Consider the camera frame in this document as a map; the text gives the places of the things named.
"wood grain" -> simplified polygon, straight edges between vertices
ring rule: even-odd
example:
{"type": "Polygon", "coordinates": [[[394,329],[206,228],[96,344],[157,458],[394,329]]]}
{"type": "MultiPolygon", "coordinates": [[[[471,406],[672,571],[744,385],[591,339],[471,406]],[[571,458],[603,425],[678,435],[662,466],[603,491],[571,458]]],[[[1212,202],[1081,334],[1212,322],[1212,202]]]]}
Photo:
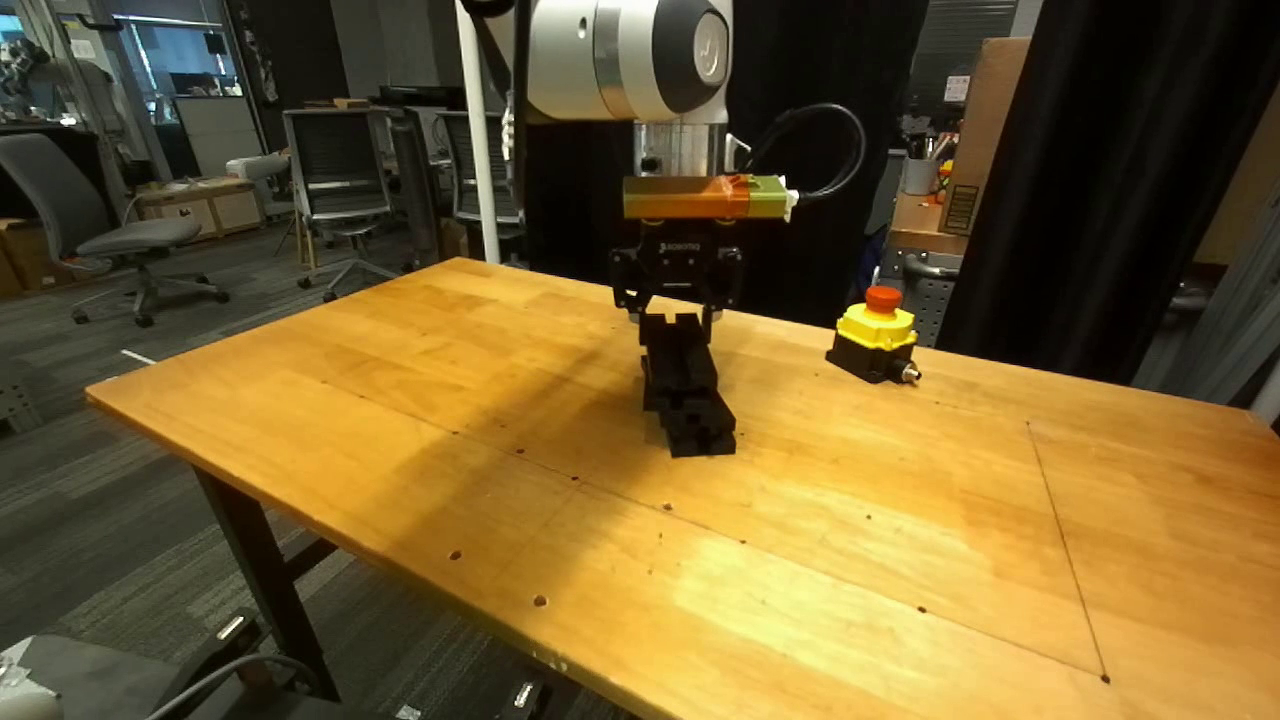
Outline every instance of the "wood grain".
{"type": "Polygon", "coordinates": [[[608,291],[451,260],[89,388],[643,714],[1280,712],[1280,444],[1242,410],[726,311],[672,458],[608,291]]]}

